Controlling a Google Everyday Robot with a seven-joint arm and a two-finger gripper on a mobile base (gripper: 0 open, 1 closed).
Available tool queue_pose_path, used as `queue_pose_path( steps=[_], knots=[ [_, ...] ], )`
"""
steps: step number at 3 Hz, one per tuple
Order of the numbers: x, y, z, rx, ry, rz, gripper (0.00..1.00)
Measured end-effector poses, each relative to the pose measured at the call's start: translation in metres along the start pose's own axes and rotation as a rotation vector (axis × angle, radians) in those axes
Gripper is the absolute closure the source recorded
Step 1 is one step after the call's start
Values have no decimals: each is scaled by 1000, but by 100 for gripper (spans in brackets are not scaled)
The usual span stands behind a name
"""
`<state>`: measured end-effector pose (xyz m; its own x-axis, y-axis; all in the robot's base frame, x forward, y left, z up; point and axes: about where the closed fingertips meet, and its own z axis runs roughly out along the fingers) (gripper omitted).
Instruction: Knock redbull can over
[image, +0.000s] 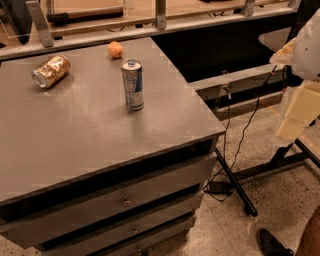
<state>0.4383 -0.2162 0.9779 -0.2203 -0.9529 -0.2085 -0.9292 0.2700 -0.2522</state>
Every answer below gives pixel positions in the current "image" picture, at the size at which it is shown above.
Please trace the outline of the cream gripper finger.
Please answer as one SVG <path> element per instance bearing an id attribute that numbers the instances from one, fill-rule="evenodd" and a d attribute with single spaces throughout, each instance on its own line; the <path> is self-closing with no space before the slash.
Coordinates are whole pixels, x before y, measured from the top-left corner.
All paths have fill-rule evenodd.
<path id="1" fill-rule="evenodd" d="M 280 121 L 275 137 L 293 143 L 320 115 L 320 82 L 303 81 L 286 88 L 281 101 Z"/>
<path id="2" fill-rule="evenodd" d="M 270 63 L 280 65 L 291 65 L 295 41 L 296 39 L 293 38 L 288 43 L 286 43 L 280 50 L 274 53 L 270 58 Z"/>

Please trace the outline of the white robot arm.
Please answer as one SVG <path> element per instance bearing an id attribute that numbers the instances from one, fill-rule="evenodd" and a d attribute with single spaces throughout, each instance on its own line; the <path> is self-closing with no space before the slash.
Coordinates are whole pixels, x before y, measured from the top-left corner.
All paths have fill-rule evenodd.
<path id="1" fill-rule="evenodd" d="M 320 10 L 271 57 L 270 63 L 288 65 L 302 79 L 299 86 L 288 87 L 283 96 L 276 132 L 278 139 L 293 143 L 320 115 Z"/>

